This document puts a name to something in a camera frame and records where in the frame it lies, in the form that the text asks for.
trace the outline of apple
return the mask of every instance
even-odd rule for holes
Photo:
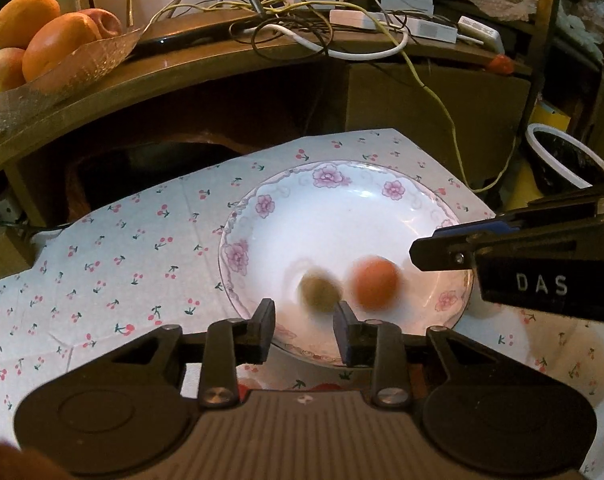
[[[91,18],[98,26],[100,36],[103,40],[114,38],[122,34],[122,23],[115,14],[104,9],[85,9],[80,10]]]
[[[0,92],[18,88],[25,83],[22,75],[23,56],[21,48],[0,49]]]

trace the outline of cable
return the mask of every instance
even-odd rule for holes
[[[11,229],[17,229],[19,231],[25,231],[28,233],[45,233],[50,231],[60,231],[62,229],[66,229],[67,227],[71,227],[73,224],[61,224],[55,227],[40,227],[30,224],[17,224],[15,222],[6,222],[4,220],[0,220],[0,227],[8,227]]]
[[[511,162],[511,158],[512,155],[515,151],[515,146],[517,144],[517,136],[514,138],[513,140],[513,146],[511,149],[511,153],[509,154],[509,157],[506,161],[506,164],[504,166],[504,168],[502,169],[502,171],[498,174],[498,177],[488,186],[485,186],[483,188],[480,189],[473,189],[471,187],[471,185],[469,184],[469,181],[466,177],[466,172],[464,171],[464,164],[462,162],[462,156],[460,153],[460,147],[458,146],[458,134],[456,131],[456,126],[455,126],[455,122],[453,121],[453,118],[451,117],[450,113],[448,112],[447,107],[444,105],[444,103],[442,102],[442,100],[438,97],[438,95],[431,90],[428,86],[426,86],[423,81],[420,79],[420,76],[418,75],[418,73],[415,70],[415,66],[413,65],[413,63],[411,62],[411,59],[407,56],[406,52],[404,51],[404,48],[398,48],[400,46],[399,43],[397,43],[396,38],[393,37],[393,35],[391,34],[391,32],[389,31],[389,29],[387,27],[385,27],[383,25],[383,23],[380,22],[380,20],[378,20],[375,16],[371,15],[370,12],[368,12],[366,9],[363,9],[360,6],[357,6],[355,4],[351,4],[351,3],[347,3],[347,2],[329,2],[329,1],[325,1],[325,0],[314,0],[314,1],[309,1],[309,2],[303,2],[302,4],[291,4],[288,7],[285,7],[284,9],[279,9],[279,12],[285,12],[285,11],[289,11],[289,10],[293,10],[295,8],[304,6],[304,5],[327,5],[327,6],[335,6],[335,5],[340,5],[343,7],[349,7],[351,9],[355,9],[355,10],[359,10],[360,12],[363,12],[369,19],[371,19],[375,24],[376,27],[384,34],[386,35],[386,37],[389,38],[389,40],[396,45],[396,53],[400,54],[404,60],[406,61],[409,69],[411,70],[411,73],[413,75],[413,78],[415,79],[415,81],[418,83],[418,85],[432,98],[434,99],[435,102],[437,102],[437,104],[440,106],[442,112],[444,113],[445,117],[447,118],[447,121],[449,122],[450,128],[451,128],[451,135],[453,137],[453,145],[455,148],[455,152],[456,152],[456,157],[458,160],[458,165],[460,166],[460,172],[462,174],[462,181],[464,182],[464,184],[474,193],[481,193],[484,191],[487,191],[489,189],[491,189],[492,187],[495,187],[496,184],[499,182],[499,180],[501,179],[501,177],[504,175],[504,173],[507,171],[508,167],[509,167],[509,163]],[[275,28],[276,26],[274,25],[270,25],[269,27],[271,27],[272,29]],[[304,40],[304,38],[298,36],[297,34],[295,34],[293,31],[285,29],[286,32],[284,30],[282,30],[282,28],[280,29],[280,31],[284,34],[286,34],[288,37],[292,38],[293,40],[295,40],[296,42],[298,42],[299,44],[302,44],[304,46],[307,46],[306,43],[309,43],[311,45],[313,45],[313,47],[309,47],[312,50],[317,51],[317,49],[319,48],[315,43],[311,43],[308,40]],[[403,42],[404,42],[404,46],[406,46],[406,43],[408,42],[408,33],[405,32],[406,30],[403,30]],[[332,54],[338,54],[338,56],[333,56],[332,57],[337,57],[338,59],[345,59],[345,60],[354,60],[352,57],[350,56],[370,56],[368,54],[347,54],[344,55],[343,53],[339,53],[336,52],[335,50],[330,50],[329,51]],[[373,59],[381,59],[381,57],[368,57],[368,59],[363,59],[360,58],[359,60],[373,60]]]
[[[255,28],[249,28],[249,29],[245,30],[245,32],[255,33],[258,29],[262,29],[262,28],[265,28],[267,30],[277,30],[278,32],[284,34],[285,36],[288,36],[289,38],[291,38],[296,43],[308,48],[309,50],[313,50],[314,52],[323,51],[323,47],[319,46],[318,44],[315,44],[315,43],[307,40],[306,38],[303,38],[302,36],[298,36],[296,33],[294,33],[292,30],[290,30],[290,28],[283,27],[282,25],[277,25],[276,23],[262,24]],[[335,57],[335,59],[343,59],[345,61],[374,61],[377,59],[383,59],[385,57],[394,56],[395,54],[399,54],[404,49],[404,47],[406,47],[408,42],[409,42],[409,33],[406,30],[403,30],[402,31],[402,41],[400,43],[397,43],[397,41],[395,41],[396,46],[394,46],[393,48],[391,48],[389,50],[383,50],[382,52],[371,52],[369,54],[349,54],[348,52],[339,52],[337,50],[329,49],[327,51],[327,53],[330,57]]]
[[[422,82],[418,73],[415,70],[415,66],[411,62],[411,59],[408,57],[408,55],[404,51],[404,48],[408,44],[408,40],[411,35],[410,31],[408,30],[408,28],[406,26],[404,26],[401,30],[402,41],[398,43],[396,38],[394,38],[393,34],[391,33],[392,30],[394,32],[398,32],[397,25],[389,27],[389,26],[387,26],[387,24],[380,22],[380,20],[378,20],[370,12],[368,12],[367,10],[365,10],[362,7],[357,6],[355,4],[351,4],[348,2],[332,2],[332,1],[326,1],[326,0],[312,0],[312,1],[301,1],[301,2],[297,2],[297,3],[293,3],[293,4],[288,4],[288,5],[285,5],[284,7],[277,7],[277,8],[270,7],[270,5],[275,3],[275,1],[284,2],[284,0],[264,0],[262,2],[265,11],[267,13],[274,14],[273,18],[268,18],[268,19],[264,20],[263,22],[261,22],[257,27],[249,28],[244,31],[244,33],[251,34],[251,38],[248,43],[250,43],[250,45],[252,46],[252,49],[256,52],[256,54],[258,56],[265,57],[266,59],[269,59],[269,60],[274,60],[271,57],[265,56],[264,53],[261,52],[260,49],[257,47],[257,45],[260,43],[267,43],[268,41],[273,41],[276,38],[280,37],[278,35],[275,35],[272,38],[267,38],[266,40],[257,41],[256,37],[261,30],[274,30],[280,35],[284,35],[284,36],[287,36],[288,38],[291,38],[296,43],[313,51],[313,54],[311,54],[311,56],[316,56],[319,54],[326,54],[327,56],[334,57],[336,59],[370,62],[372,60],[379,60],[379,59],[383,59],[388,56],[394,56],[395,54],[401,55],[404,58],[405,62],[407,63],[407,65],[411,71],[411,74],[413,75],[413,78],[418,83],[420,88],[422,88],[432,99],[434,99],[435,102],[437,102],[438,106],[442,110],[442,113],[444,113],[444,116],[447,118],[447,121],[448,121],[448,123],[450,125],[450,129],[451,129],[451,135],[453,138],[453,145],[454,145],[455,152],[456,152],[456,158],[458,160],[458,165],[460,166],[460,172],[462,174],[462,181],[464,182],[464,184],[474,193],[481,193],[481,192],[487,191],[487,190],[491,189],[492,187],[496,186],[496,184],[498,184],[501,177],[507,171],[509,164],[511,162],[513,153],[515,152],[515,147],[517,145],[517,140],[518,140],[517,136],[513,139],[513,146],[511,148],[511,153],[509,153],[509,157],[506,161],[506,164],[505,164],[503,170],[498,174],[498,177],[488,186],[485,186],[481,189],[473,189],[471,187],[471,185],[469,184],[469,181],[466,177],[466,172],[464,171],[464,164],[462,162],[460,147],[458,146],[458,134],[456,131],[456,126],[453,121],[453,118],[451,117],[450,113],[447,110],[447,107],[444,105],[444,103],[441,101],[441,99],[438,97],[438,95]],[[386,35],[386,37],[395,45],[395,47],[391,48],[389,50],[382,51],[382,52],[374,52],[374,53],[369,53],[369,54],[350,54],[350,53],[345,53],[345,52],[340,52],[337,50],[330,49],[329,45],[333,41],[333,30],[334,30],[333,26],[328,20],[326,20],[325,17],[323,17],[319,12],[317,12],[316,9],[314,9],[314,7],[313,7],[314,5],[342,6],[342,7],[347,7],[349,9],[359,10],[360,12],[364,13],[365,16],[367,16],[370,20],[372,20],[376,24],[376,27],[378,28],[378,30],[380,32],[382,32],[384,35]],[[224,6],[233,6],[235,8],[239,8],[239,9],[251,9],[251,6],[249,4],[247,4],[245,2],[239,2],[239,1],[218,2],[216,4],[213,4],[210,7],[201,7],[201,6],[189,5],[189,4],[179,4],[176,6],[167,6],[164,9],[160,10],[152,18],[150,23],[152,23],[154,20],[156,20],[164,12],[167,12],[168,10],[170,10],[172,8],[190,7],[190,8],[196,8],[196,9],[202,10],[203,12],[208,12],[208,11],[212,11],[212,10],[218,10],[219,8],[224,7]],[[320,28],[317,27],[317,24],[312,25],[309,21],[303,20],[299,16],[291,15],[291,12],[293,10],[299,9],[300,7],[307,7],[312,12],[316,13],[317,16],[320,17],[320,19],[324,22],[323,25],[328,28],[328,31],[331,35],[329,41],[326,41],[322,37],[320,30],[319,30]],[[426,12],[423,12],[421,10],[402,10],[402,11],[392,11],[392,12],[394,14],[395,13],[405,14],[405,15],[418,14],[419,16],[429,16],[432,20],[437,20],[437,19],[445,20],[445,18],[442,18],[440,16],[433,16],[433,15],[427,14]],[[312,41],[309,41],[306,38],[303,38],[299,34],[295,33],[293,30],[291,30],[291,28],[298,28],[299,30],[304,30],[304,31],[310,32],[317,38],[317,40],[320,44],[313,43]],[[247,42],[242,42],[241,40],[237,39],[237,37],[235,37],[233,35],[232,27],[230,27],[229,32],[230,32],[230,35],[234,38],[234,40],[239,41],[240,43],[247,43]]]
[[[148,23],[146,24],[146,27],[144,28],[142,33],[144,34],[147,31],[147,29],[158,20],[158,18],[160,16],[162,16],[164,13],[168,12],[171,9],[178,9],[179,7],[198,8],[197,6],[191,6],[190,4],[175,4],[174,5],[173,2],[176,2],[176,1],[179,1],[179,0],[171,0],[169,2],[169,4],[165,5],[162,9],[158,10],[148,21]]]

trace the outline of blurred fruit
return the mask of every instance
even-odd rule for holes
[[[351,286],[355,299],[365,310],[390,307],[400,288],[400,271],[396,264],[371,256],[353,267]]]
[[[85,9],[80,10],[80,12],[93,20],[103,40],[122,34],[122,23],[115,14],[111,14],[108,10]]]
[[[342,299],[336,280],[319,269],[310,270],[302,277],[299,291],[302,303],[322,312],[332,312]]]
[[[24,51],[21,48],[0,49],[0,92],[18,88],[24,84],[23,56]]]
[[[55,0],[11,0],[0,9],[0,48],[26,48],[59,15],[60,4]]]
[[[22,60],[24,78],[34,80],[79,46],[99,39],[97,25],[86,14],[63,14],[42,27],[29,43]]]

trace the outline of floral plate rim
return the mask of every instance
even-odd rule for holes
[[[245,196],[243,196],[241,200],[238,201],[233,211],[231,211],[231,213],[227,217],[226,222],[224,223],[224,228],[222,230],[222,235],[220,237],[220,245],[218,247],[218,269],[220,271],[220,278],[224,285],[224,291],[226,292],[226,296],[229,299],[231,306],[237,312],[237,314],[243,317],[244,319],[249,319],[251,317],[251,314],[249,313],[248,309],[242,304],[240,297],[234,291],[233,281],[231,279],[231,269],[224,260],[224,248],[228,246],[228,244],[226,243],[228,235],[231,234],[231,232],[233,231],[237,219],[242,216],[242,213],[248,206],[249,201],[258,195],[260,188],[271,184],[277,184],[278,182],[290,177],[293,174],[300,174],[308,171],[313,171],[327,164],[331,164],[333,166],[346,165],[352,168],[366,168],[374,171],[381,171],[382,173],[391,174],[396,178],[405,178],[409,180],[416,187],[416,189],[418,189],[427,197],[431,198],[438,205],[438,207],[442,209],[447,219],[452,222],[450,225],[460,224],[460,219],[453,212],[453,209],[451,209],[450,206],[448,206],[448,204],[444,202],[444,200],[440,196],[438,196],[437,193],[435,193],[432,189],[425,186],[423,183],[418,182],[414,178],[411,178],[410,176],[402,173],[401,171],[393,170],[392,168],[387,168],[378,164],[371,164],[370,162],[361,162],[358,160],[320,160],[318,162],[308,162],[306,164],[301,164],[299,166],[289,168],[288,170],[283,170],[279,173],[276,173],[275,175],[263,180],[252,190],[250,190]],[[460,298],[463,306],[460,308],[457,314],[455,314],[448,320],[448,328],[453,328],[458,323],[458,321],[462,317],[462,314],[466,310],[469,299],[471,297],[471,290],[473,288],[473,284],[473,272],[471,272],[470,270],[466,270],[464,277],[464,293]],[[455,321],[451,323],[450,326],[448,326],[449,322],[453,319]],[[293,332],[284,328],[276,322],[272,344],[280,348],[282,351],[285,351],[303,361],[311,362],[316,365],[323,365],[328,367],[346,367],[346,365],[342,363],[342,359],[339,357],[330,357],[315,354],[314,352],[304,350],[299,346],[293,345],[292,343],[285,341],[286,339],[295,338],[296,335]]]

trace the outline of white bowl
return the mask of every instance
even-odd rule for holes
[[[304,274],[320,268],[335,276],[358,319],[383,319],[417,335],[432,325],[452,327],[466,307],[472,273],[421,272],[409,249],[458,223],[440,197],[397,171],[350,161],[305,164],[239,202],[220,241],[220,274],[244,318],[262,298],[275,301],[275,345],[316,364],[342,365],[332,314],[298,299]],[[348,287],[352,265],[370,255],[396,263],[404,275],[396,304],[375,313],[363,310]]]

